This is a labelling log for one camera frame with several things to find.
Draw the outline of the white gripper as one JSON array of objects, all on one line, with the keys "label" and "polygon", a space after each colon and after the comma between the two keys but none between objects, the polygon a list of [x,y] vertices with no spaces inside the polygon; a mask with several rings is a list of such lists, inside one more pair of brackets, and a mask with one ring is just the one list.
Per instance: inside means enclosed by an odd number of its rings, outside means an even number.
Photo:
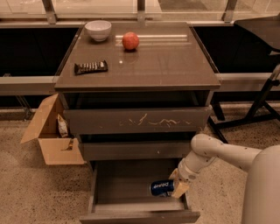
[{"label": "white gripper", "polygon": [[178,169],[174,169],[169,179],[182,179],[174,181],[174,190],[171,193],[173,198],[180,198],[189,190],[189,184],[185,181],[194,181],[200,172],[208,167],[215,157],[201,156],[194,151],[191,151],[178,164]]}]

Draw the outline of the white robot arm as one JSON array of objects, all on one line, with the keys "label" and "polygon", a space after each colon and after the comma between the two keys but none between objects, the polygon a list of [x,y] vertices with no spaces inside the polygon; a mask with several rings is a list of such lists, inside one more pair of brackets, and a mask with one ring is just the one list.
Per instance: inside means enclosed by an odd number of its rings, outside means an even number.
[{"label": "white robot arm", "polygon": [[264,150],[223,143],[198,134],[191,140],[191,151],[172,172],[171,196],[187,192],[189,183],[200,171],[219,158],[248,174],[242,207],[241,224],[280,224],[280,146]]}]

